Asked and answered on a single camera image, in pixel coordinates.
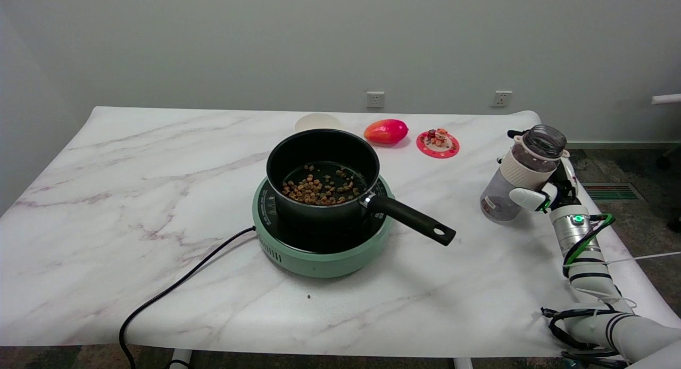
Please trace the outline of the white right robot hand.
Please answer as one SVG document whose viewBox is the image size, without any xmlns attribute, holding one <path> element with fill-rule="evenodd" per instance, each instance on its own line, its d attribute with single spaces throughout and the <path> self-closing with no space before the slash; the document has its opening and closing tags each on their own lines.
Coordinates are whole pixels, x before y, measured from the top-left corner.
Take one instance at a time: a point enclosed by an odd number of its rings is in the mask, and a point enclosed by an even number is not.
<svg viewBox="0 0 681 369">
<path fill-rule="evenodd" d="M 548 212 L 577 201 L 577 177 L 562 132 L 543 124 L 508 131 L 514 142 L 501 159 L 500 171 L 511 184 L 508 198 L 516 206 Z"/>
</svg>

